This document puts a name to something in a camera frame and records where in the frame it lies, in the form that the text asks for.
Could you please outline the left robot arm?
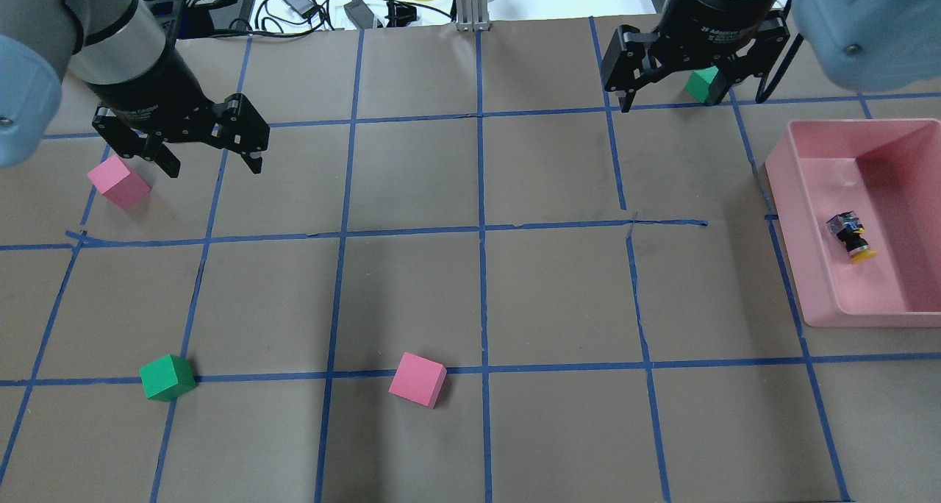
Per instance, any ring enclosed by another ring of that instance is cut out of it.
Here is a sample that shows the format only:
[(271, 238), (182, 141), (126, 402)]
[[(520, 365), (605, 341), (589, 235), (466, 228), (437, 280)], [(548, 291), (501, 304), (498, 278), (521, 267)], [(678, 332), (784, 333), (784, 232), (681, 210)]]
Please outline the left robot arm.
[(206, 96), (178, 38), (212, 33), (211, 12), (237, 0), (1, 0), (3, 168), (27, 161), (73, 74), (99, 100), (92, 127), (125, 159), (179, 175), (172, 143), (203, 143), (262, 170), (270, 127), (249, 98)]

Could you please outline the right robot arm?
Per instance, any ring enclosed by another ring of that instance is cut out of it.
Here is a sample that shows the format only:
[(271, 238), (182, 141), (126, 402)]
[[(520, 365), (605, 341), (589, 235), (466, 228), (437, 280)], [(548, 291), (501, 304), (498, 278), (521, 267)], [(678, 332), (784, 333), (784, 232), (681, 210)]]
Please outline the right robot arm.
[(635, 95), (680, 71), (715, 70), (704, 104), (749, 77), (767, 101), (800, 47), (831, 83), (853, 92), (900, 90), (939, 77), (940, 0), (663, 0), (650, 32), (619, 25), (601, 58), (601, 83), (622, 112)]

